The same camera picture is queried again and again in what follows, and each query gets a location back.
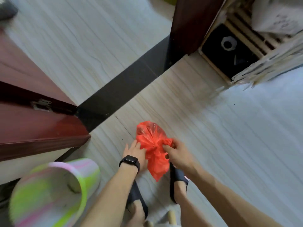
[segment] tied garbage bag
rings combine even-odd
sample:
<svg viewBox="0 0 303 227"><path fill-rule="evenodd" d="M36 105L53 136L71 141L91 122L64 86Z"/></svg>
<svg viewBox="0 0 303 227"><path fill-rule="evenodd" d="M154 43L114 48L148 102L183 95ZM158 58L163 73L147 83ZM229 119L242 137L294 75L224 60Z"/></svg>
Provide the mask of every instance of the tied garbage bag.
<svg viewBox="0 0 303 227"><path fill-rule="evenodd" d="M164 130L156 123L145 121L137 125L136 140L141 143L141 149L146 149L149 172L159 181L169 169L169 160L165 158L167 153L162 145L172 147L173 139L167 138Z"/></svg>

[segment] black slipper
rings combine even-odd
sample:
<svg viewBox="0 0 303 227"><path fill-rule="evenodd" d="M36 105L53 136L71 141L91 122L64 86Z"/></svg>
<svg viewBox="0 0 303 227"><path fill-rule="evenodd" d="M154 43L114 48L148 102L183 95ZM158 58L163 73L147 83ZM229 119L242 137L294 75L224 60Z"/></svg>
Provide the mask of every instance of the black slipper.
<svg viewBox="0 0 303 227"><path fill-rule="evenodd" d="M147 218L147 215L149 214L149 210L147 208L147 205L145 204L142 195L139 191L138 185L136 181L134 181L133 185L131 186L131 191L129 192L127 202L126 202L126 208L129 204L133 203L136 200L140 200L142 203L143 211L145 213L145 219Z"/></svg>
<svg viewBox="0 0 303 227"><path fill-rule="evenodd" d="M171 172L171 182L170 182L170 196L174 203L176 203L174 198L174 183L176 181L182 181L186 183L186 191L187 191L187 185L188 180L185 178L183 170L177 169L174 167L172 163L169 164L170 172Z"/></svg>

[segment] person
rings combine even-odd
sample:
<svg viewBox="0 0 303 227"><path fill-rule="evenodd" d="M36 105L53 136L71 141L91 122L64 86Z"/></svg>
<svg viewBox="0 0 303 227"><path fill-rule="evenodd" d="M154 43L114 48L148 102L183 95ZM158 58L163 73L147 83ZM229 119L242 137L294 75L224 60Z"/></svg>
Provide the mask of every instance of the person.
<svg viewBox="0 0 303 227"><path fill-rule="evenodd" d="M194 183L199 188L229 227L281 227L271 217L262 213L205 171L187 150L184 143L174 139L173 145L174 148L170 146L163 148L168 153L167 157L170 160L170 195L181 208L182 227L212 226L187 198L187 178L191 181L190 183ZM127 156L137 158L140 167L122 161L119 170L105 185L81 226L118 227L122 223L125 207L132 214L132 218L126 226L143 226L148 210L135 178L138 170L146 169L145 153L146 150L140 149L140 143L136 140L130 147L126 145L123 159Z"/></svg>

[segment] wood grain tile floor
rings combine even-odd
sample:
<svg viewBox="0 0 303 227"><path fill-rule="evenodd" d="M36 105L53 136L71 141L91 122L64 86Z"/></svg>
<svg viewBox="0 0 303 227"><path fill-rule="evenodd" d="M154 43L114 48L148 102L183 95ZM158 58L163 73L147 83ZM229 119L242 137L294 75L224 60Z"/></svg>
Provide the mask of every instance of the wood grain tile floor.
<svg viewBox="0 0 303 227"><path fill-rule="evenodd" d="M13 41L77 105L169 35L163 0L15 0Z"/></svg>
<svg viewBox="0 0 303 227"><path fill-rule="evenodd" d="M135 138L136 125L150 120L183 140L206 170L261 211L283 226L302 226L302 71L246 90L219 91L226 85L205 60L197 53L185 56L97 127L72 157L99 164L100 192ZM180 215L169 198L169 173L156 183L146 172L137 182L150 221L165 222L169 209ZM193 183L187 194L214 226L226 226Z"/></svg>

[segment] metal hinge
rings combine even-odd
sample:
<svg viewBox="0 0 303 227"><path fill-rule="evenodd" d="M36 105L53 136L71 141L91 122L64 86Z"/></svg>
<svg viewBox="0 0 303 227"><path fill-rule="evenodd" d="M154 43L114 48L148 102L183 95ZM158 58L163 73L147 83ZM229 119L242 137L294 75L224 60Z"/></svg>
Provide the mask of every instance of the metal hinge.
<svg viewBox="0 0 303 227"><path fill-rule="evenodd" d="M51 101L45 100L45 99L39 99L38 102L32 101L31 106L35 110L40 111L52 111L51 109Z"/></svg>

